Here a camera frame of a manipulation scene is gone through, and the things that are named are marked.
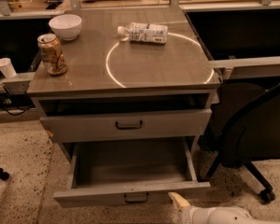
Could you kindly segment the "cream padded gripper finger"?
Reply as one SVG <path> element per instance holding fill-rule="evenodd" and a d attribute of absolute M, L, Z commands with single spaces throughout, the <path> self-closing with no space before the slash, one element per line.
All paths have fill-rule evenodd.
<path fill-rule="evenodd" d="M 168 195 L 177 210 L 182 210 L 183 208 L 190 206 L 190 203 L 177 192 L 169 192 Z"/>

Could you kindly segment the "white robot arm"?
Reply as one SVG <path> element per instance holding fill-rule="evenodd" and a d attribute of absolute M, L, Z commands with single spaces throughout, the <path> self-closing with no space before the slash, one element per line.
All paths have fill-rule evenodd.
<path fill-rule="evenodd" d="M 241 207 L 201 208 L 191 205 L 177 192 L 169 192 L 168 195 L 177 211 L 178 224 L 280 224 L 280 221 L 254 219 Z"/>

